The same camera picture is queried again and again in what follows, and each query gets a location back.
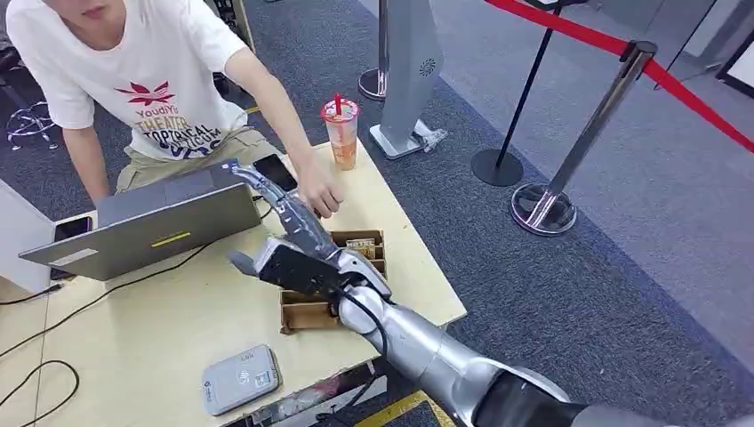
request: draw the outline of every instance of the red rope barrier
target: red rope barrier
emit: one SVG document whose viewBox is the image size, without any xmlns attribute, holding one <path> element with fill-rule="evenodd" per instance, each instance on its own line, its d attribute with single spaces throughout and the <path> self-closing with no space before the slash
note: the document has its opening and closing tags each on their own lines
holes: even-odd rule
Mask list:
<svg viewBox="0 0 754 427">
<path fill-rule="evenodd" d="M 594 46 L 600 50 L 621 55 L 626 50 L 627 42 L 609 36 L 592 28 L 584 27 L 573 21 L 560 18 L 559 16 L 541 11 L 536 7 L 519 3 L 517 0 L 486 0 L 504 11 L 513 13 L 525 20 L 530 20 L 547 28 L 552 28 L 558 33 L 564 34 L 580 42 Z M 686 89 L 683 84 L 672 76 L 668 71 L 654 60 L 650 60 L 645 73 L 657 84 L 662 86 L 669 94 L 683 102 L 688 108 L 696 112 L 703 119 L 717 127 L 722 133 L 741 144 L 748 151 L 754 152 L 754 142 L 741 133 L 733 125 L 721 117 L 712 107 L 704 103 L 698 96 Z"/>
</svg>

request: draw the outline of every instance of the khaki pants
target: khaki pants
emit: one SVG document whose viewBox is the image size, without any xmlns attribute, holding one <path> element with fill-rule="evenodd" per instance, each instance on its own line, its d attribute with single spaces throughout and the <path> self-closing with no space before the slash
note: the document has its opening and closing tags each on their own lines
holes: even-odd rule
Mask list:
<svg viewBox="0 0 754 427">
<path fill-rule="evenodd" d="M 241 165 L 250 165 L 272 154 L 281 156 L 280 151 L 273 147 L 261 133 L 251 128 L 230 133 L 207 157 L 163 160 L 144 156 L 131 147 L 126 147 L 124 152 L 131 158 L 131 163 L 118 175 L 117 193 L 137 189 L 169 176 L 194 172 L 231 158 L 237 158 Z"/>
</svg>

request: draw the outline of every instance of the drink cup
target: drink cup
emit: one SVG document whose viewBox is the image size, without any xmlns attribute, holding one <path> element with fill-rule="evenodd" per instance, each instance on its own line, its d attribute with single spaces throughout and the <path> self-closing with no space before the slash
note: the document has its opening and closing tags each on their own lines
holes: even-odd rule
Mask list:
<svg viewBox="0 0 754 427">
<path fill-rule="evenodd" d="M 341 113 L 338 114 L 335 102 L 327 102 L 322 107 L 322 118 L 330 135 L 335 164 L 342 171 L 349 171 L 356 167 L 359 108 L 354 101 L 340 99 Z"/>
</svg>

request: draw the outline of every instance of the yellow floor tape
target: yellow floor tape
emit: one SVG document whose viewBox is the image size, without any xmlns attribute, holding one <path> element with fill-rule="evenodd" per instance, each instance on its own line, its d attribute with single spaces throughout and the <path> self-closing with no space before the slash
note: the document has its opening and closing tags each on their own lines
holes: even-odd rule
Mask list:
<svg viewBox="0 0 754 427">
<path fill-rule="evenodd" d="M 416 408 L 422 403 L 429 403 L 429 407 L 432 408 L 432 412 L 437 418 L 437 424 L 440 427 L 454 427 L 455 424 L 440 407 L 432 399 L 429 398 L 424 391 L 417 391 L 398 402 L 382 409 L 377 414 L 371 415 L 364 421 L 357 423 L 356 427 L 382 427 L 383 425 L 395 420 L 399 416 L 407 413 L 408 411 Z"/>
</svg>

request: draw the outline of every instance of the graphic print on shirt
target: graphic print on shirt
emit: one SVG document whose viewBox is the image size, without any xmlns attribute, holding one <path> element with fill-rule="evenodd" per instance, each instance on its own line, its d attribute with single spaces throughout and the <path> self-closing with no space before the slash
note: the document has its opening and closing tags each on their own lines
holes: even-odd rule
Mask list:
<svg viewBox="0 0 754 427">
<path fill-rule="evenodd" d="M 171 103 L 176 95 L 169 88 L 168 81 L 153 91 L 131 82 L 131 90 L 115 90 L 131 97 L 128 103 L 140 104 L 136 110 L 140 120 L 134 123 L 134 128 L 156 142 L 165 154 L 175 159 L 209 156 L 222 141 L 221 130 L 190 124 Z"/>
</svg>

